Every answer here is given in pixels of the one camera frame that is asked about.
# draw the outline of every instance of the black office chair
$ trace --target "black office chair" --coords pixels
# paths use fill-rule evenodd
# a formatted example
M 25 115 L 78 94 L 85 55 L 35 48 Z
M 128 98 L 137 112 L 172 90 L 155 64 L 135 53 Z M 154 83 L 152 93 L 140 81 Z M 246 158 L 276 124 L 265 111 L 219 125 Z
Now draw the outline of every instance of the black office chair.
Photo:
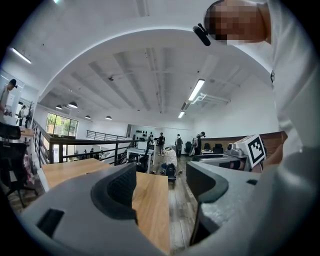
M 146 173 L 148 170 L 149 148 L 150 148 L 150 142 L 148 141 L 148 143 L 146 144 L 145 153 L 142 157 L 140 157 L 140 159 L 139 159 L 139 156 L 135 156 L 134 158 L 127 158 L 126 159 L 129 163 L 136 162 L 136 171 L 139 173 Z
M 210 150 L 211 150 L 210 144 L 209 144 L 209 143 L 205 143 L 203 149 L 204 149 L 205 151 L 210 151 Z
M 187 141 L 187 142 L 185 143 L 184 152 L 186 152 L 186 153 L 189 154 L 189 152 L 190 152 L 190 150 L 191 150 L 191 147 L 192 147 L 192 143 L 191 143 L 190 141 Z
M 17 191 L 22 207 L 25 204 L 22 201 L 20 190 L 34 191 L 34 188 L 25 186 L 27 184 L 28 174 L 24 166 L 24 157 L 27 145 L 24 143 L 11 143 L 9 140 L 18 140 L 21 137 L 21 131 L 18 126 L 4 124 L 0 122 L 0 137 L 4 141 L 0 141 L 0 179 L 2 183 L 9 188 L 6 194 L 8 197 L 13 192 Z M 10 177 L 10 171 L 14 173 L 15 179 Z
M 222 144 L 215 144 L 212 151 L 214 154 L 223 154 L 224 148 L 222 147 Z

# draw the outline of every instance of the black mesh chair back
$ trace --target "black mesh chair back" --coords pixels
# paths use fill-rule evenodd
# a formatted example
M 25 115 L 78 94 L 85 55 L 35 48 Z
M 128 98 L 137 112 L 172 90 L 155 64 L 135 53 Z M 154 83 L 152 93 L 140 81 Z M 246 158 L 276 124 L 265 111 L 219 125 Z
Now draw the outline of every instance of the black mesh chair back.
M 10 185 L 10 171 L 18 182 L 27 180 L 27 172 L 24 167 L 24 157 L 27 145 L 24 143 L 6 143 L 0 141 L 0 173 L 1 181 L 7 187 Z
M 19 140 L 21 137 L 19 126 L 0 122 L 0 137 L 7 140 Z

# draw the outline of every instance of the wooden desk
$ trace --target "wooden desk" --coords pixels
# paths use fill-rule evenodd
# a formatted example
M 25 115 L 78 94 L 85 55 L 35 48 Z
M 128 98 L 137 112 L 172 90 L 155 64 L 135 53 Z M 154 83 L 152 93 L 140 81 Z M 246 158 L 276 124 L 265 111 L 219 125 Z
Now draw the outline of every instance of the wooden desk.
M 21 137 L 25 138 L 33 138 L 34 137 L 34 131 L 32 129 L 24 128 L 19 126 L 20 131 L 23 129 L 24 131 L 21 131 Z
M 168 177 L 136 173 L 132 208 L 136 210 L 141 232 L 160 250 L 169 254 Z
M 110 168 L 111 165 L 94 158 L 43 164 L 42 170 L 48 185 L 58 184 L 87 173 Z M 132 198 L 132 208 L 136 210 L 140 231 L 160 250 L 169 254 L 169 187 L 168 177 L 136 173 L 136 187 Z
M 80 161 L 43 164 L 42 170 L 50 188 L 74 177 L 105 170 L 110 164 L 90 158 Z

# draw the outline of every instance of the white desk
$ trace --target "white desk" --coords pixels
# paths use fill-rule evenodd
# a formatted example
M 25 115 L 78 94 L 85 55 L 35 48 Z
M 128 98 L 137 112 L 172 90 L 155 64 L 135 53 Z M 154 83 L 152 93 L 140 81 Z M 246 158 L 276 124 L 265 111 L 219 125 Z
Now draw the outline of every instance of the white desk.
M 142 150 L 142 149 L 137 149 L 137 148 L 134 148 L 134 147 L 133 148 L 129 148 L 129 149 L 126 150 L 126 158 L 127 159 L 129 158 L 130 153 L 135 153 L 135 154 L 139 154 L 140 156 L 143 156 L 143 155 L 146 154 L 146 151 Z M 149 156 L 148 157 L 148 170 L 147 170 L 147 172 L 149 173 L 150 172 L 150 165 L 151 165 L 151 156 L 153 155 L 152 165 L 154 166 L 155 165 L 156 154 L 155 154 L 154 150 L 149 149 L 147 155 Z

